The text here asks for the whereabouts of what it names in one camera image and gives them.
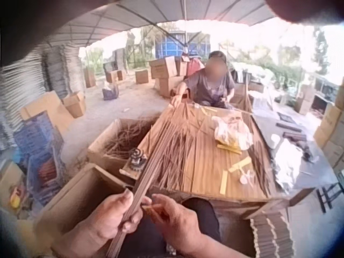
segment plastic bag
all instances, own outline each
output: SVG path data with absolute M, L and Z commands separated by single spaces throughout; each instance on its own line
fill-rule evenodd
M 214 137 L 225 146 L 247 150 L 253 144 L 248 126 L 240 117 L 212 117 L 217 123 Z

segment canopy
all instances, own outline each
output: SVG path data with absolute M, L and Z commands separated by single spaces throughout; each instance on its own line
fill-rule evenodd
M 51 46 L 85 47 L 114 33 L 176 20 L 218 20 L 249 26 L 275 15 L 264 0 L 121 0 L 68 22 L 47 38 Z

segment wooden sticks pile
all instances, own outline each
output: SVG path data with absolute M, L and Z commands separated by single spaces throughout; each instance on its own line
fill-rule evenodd
M 258 132 L 253 132 L 252 123 L 254 122 L 252 121 L 251 116 L 247 113 L 242 113 L 242 120 L 248 126 L 253 135 L 253 145 L 247 150 L 247 152 L 252 158 L 252 164 L 256 171 L 259 186 L 263 193 L 269 197 L 269 195 L 271 195 L 270 179 L 266 171 L 267 167 L 270 166 L 269 159 L 267 158 L 269 154 L 264 151 L 264 143 L 262 142 L 261 138 L 258 137 Z
M 291 258 L 295 255 L 289 224 L 278 212 L 256 216 L 250 220 L 256 258 Z
M 157 139 L 157 144 L 135 184 L 133 190 L 134 200 L 128 211 L 124 214 L 123 221 L 128 220 L 130 216 L 139 208 L 143 196 L 146 194 L 154 177 L 156 176 L 157 171 L 159 170 L 162 161 L 161 155 L 166 152 L 167 146 L 170 145 L 173 135 L 176 134 L 177 129 L 178 127 L 172 124 L 170 121 L 165 122 L 162 126 Z M 107 250 L 107 258 L 116 258 L 118 256 L 125 236 L 126 234 L 122 231 L 117 233 L 116 237 L 112 240 L 109 249 Z
M 123 125 L 121 131 L 105 146 L 105 154 L 119 159 L 129 159 L 130 151 L 138 147 L 155 121 L 156 117 Z
M 170 146 L 162 156 L 160 173 L 156 179 L 159 188 L 182 190 L 184 186 L 184 167 L 194 138 L 188 132 L 178 131 Z

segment blue crate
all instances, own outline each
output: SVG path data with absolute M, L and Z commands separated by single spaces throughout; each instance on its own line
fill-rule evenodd
M 16 144 L 24 156 L 35 155 L 44 149 L 56 146 L 61 153 L 63 138 L 56 127 L 53 127 L 46 111 L 30 118 L 24 127 L 13 134 Z
M 50 180 L 45 187 L 38 178 L 40 167 L 53 158 L 56 167 L 56 178 Z M 65 164 L 54 148 L 32 155 L 28 161 L 26 187 L 33 198 L 45 206 L 63 187 L 63 175 L 66 172 Z

